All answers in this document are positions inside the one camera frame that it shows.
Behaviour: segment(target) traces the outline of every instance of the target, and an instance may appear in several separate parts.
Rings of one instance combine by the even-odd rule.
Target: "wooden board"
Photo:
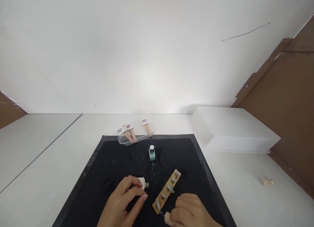
[[[174,189],[174,186],[176,186],[176,183],[178,182],[178,180],[179,180],[179,178],[180,178],[180,176],[181,176],[181,173],[178,172],[179,174],[178,174],[177,177],[176,177],[176,175],[175,175],[176,172],[178,172],[177,169],[175,169],[174,172],[171,174],[171,176],[170,176],[170,178],[168,179],[167,183],[164,185],[162,191],[160,191],[160,193],[158,194],[156,200],[155,200],[154,203],[153,203],[153,208],[154,208],[154,210],[155,210],[155,212],[156,212],[157,215],[159,214],[159,210],[158,210],[158,208],[157,208],[157,202],[160,203],[160,209],[162,209],[162,208],[164,207],[164,205],[165,205],[165,203],[166,203],[168,197],[169,197],[170,194],[171,194],[171,190],[168,190],[167,184],[169,184],[169,186],[170,186],[170,187],[172,188],[172,190],[173,190],[173,189]]]
[[[285,52],[238,106],[281,137],[272,148],[314,198],[314,52]]]

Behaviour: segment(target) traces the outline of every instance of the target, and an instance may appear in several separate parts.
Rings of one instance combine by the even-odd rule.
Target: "nail swatch stick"
[[[134,142],[137,142],[136,136],[133,131],[133,126],[131,124],[127,124],[125,127],[127,128],[127,131],[130,132],[132,138],[134,139]]]
[[[129,135],[129,133],[125,130],[125,128],[123,128],[123,126],[121,126],[121,127],[119,127],[118,129],[117,129],[117,131],[118,131],[118,133],[119,133],[119,135],[124,135],[125,137],[127,137],[127,139],[129,140],[129,141],[132,141],[133,139],[131,138],[131,136]]]
[[[145,126],[147,133],[150,134],[150,129],[149,129],[149,125],[148,125],[148,120],[147,119],[142,119],[142,123]]]

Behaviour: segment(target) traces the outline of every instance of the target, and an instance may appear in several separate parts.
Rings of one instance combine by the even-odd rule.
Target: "clear plastic tray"
[[[133,121],[133,122],[131,122],[131,124],[133,126],[133,132],[136,136],[137,142],[140,142],[144,139],[147,139],[147,138],[153,136],[153,134],[156,131],[155,128],[153,127],[153,125],[151,123],[149,123],[148,125],[149,125],[149,129],[150,129],[150,134],[147,134],[147,130],[146,130],[146,128],[143,125],[141,120]],[[134,140],[129,141],[127,139],[127,137],[125,137],[123,134],[122,135],[118,134],[118,141],[119,141],[119,144],[123,144],[126,146],[135,144]]]

